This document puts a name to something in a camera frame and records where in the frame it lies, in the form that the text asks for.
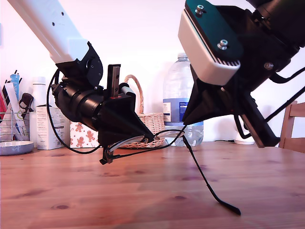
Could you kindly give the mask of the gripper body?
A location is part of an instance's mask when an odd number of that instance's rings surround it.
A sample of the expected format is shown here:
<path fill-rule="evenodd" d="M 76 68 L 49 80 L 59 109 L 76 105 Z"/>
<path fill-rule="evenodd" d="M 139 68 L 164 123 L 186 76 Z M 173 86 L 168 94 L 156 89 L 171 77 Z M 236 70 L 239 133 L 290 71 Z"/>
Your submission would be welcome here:
<path fill-rule="evenodd" d="M 99 132 L 99 116 L 102 115 L 102 104 L 108 99 L 119 98 L 119 77 L 120 65 L 108 65 L 107 88 L 96 86 L 91 94 L 87 97 L 85 105 L 90 108 L 90 124 L 89 126 Z M 102 146 L 103 153 L 100 163 L 102 165 L 110 164 L 113 161 L 113 151 L 110 149 L 112 145 Z"/>

